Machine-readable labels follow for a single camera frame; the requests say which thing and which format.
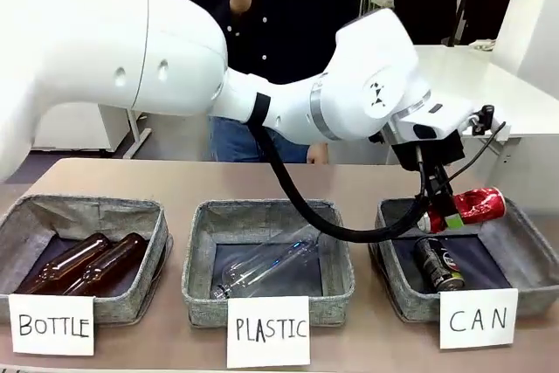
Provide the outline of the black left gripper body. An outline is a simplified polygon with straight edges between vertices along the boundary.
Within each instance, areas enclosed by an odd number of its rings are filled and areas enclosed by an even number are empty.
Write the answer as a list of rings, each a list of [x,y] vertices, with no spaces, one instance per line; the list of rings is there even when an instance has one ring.
[[[383,137],[390,145],[394,156],[391,164],[397,162],[407,171],[418,171],[417,151],[420,148],[424,167],[430,175],[439,165],[449,165],[465,157],[464,146],[460,133],[452,131],[446,138],[397,143],[396,135],[389,126],[383,127]]]

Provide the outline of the person's left hand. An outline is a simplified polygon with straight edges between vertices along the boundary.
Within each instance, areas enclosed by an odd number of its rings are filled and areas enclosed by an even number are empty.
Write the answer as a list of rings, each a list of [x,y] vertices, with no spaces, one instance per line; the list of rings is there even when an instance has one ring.
[[[307,163],[310,164],[328,164],[328,145],[326,143],[317,143],[311,145],[307,150]]]

